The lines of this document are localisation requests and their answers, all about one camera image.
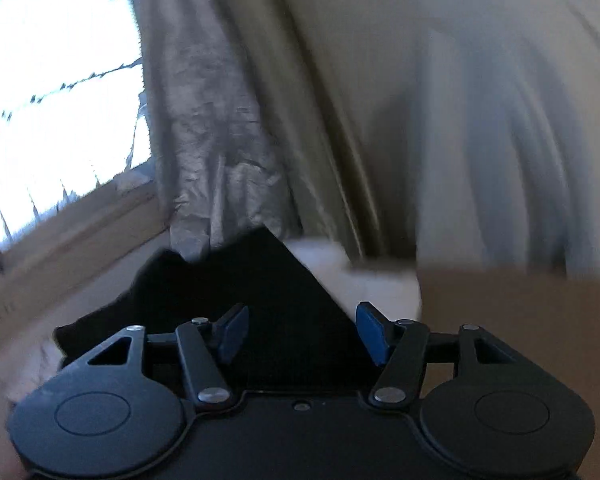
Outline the black garment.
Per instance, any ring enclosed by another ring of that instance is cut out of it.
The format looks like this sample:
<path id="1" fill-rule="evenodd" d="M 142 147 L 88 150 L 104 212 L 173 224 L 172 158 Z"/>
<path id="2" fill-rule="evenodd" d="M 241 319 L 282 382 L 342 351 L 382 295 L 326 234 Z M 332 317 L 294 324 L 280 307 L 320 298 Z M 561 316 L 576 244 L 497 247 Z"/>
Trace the black garment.
<path id="1" fill-rule="evenodd" d="M 372 385 L 375 367 L 354 322 L 265 228 L 197 260 L 157 252 L 116 300 L 53 336 L 72 362 L 126 326 L 172 333 L 192 318 L 215 322 L 236 304 L 247 306 L 249 330 L 236 358 L 221 367 L 230 385 L 297 396 L 341 396 Z"/>

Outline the folded white black clothes stack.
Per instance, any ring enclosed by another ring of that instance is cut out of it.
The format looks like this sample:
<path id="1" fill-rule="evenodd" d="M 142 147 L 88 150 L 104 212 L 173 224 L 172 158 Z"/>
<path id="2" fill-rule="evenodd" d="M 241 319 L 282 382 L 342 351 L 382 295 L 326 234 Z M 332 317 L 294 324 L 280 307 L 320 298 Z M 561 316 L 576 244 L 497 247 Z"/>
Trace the folded white black clothes stack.
<path id="1" fill-rule="evenodd" d="M 62 324 L 115 300 L 127 289 L 150 257 L 169 246 L 163 232 L 114 260 L 92 278 L 71 285 L 78 274 L 67 263 L 31 285 L 9 285 L 8 292 L 24 297 L 0 302 L 0 393 L 19 400 L 57 370 L 60 352 L 52 348 L 50 334 Z M 286 247 L 321 282 L 348 315 L 361 300 L 370 300 L 387 318 L 418 318 L 420 287 L 413 270 L 400 262 L 354 263 L 343 248 L 329 240 L 288 240 Z"/>

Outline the white hanging sheet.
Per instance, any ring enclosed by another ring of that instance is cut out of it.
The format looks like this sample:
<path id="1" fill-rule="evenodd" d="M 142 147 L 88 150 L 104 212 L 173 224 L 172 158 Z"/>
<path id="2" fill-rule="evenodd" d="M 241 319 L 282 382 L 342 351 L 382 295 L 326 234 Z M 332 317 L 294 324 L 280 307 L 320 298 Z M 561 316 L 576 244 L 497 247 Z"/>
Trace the white hanging sheet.
<path id="1" fill-rule="evenodd" d="M 600 0 L 287 0 L 393 250 L 600 275 Z"/>

